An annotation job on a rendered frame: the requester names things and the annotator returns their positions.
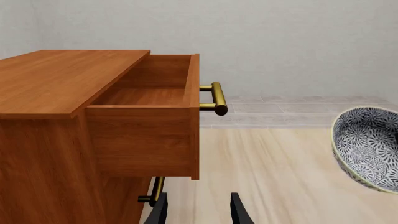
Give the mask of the open wooden drawer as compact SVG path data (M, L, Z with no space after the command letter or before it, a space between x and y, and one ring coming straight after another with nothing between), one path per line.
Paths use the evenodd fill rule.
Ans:
M198 55L148 55L85 110L100 171L199 179Z

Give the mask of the black white patterned bowl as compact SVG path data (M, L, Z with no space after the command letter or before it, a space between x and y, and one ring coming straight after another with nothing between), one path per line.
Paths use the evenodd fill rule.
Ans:
M331 146L339 167L355 182L398 195L398 111L345 110L333 121Z

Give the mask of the wooden cabinet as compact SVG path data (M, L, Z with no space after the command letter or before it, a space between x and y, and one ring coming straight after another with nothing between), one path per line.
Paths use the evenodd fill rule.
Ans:
M85 110L149 50L0 60L0 224L139 224L149 177L100 171Z

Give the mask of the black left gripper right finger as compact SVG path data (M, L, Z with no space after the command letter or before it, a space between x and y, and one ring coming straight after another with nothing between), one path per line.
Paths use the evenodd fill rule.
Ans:
M254 224L237 192L231 193L230 210L233 224Z

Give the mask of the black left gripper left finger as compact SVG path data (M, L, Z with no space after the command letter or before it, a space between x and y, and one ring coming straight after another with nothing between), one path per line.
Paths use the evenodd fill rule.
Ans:
M167 194L161 193L152 211L146 219L146 224L165 224L167 219Z

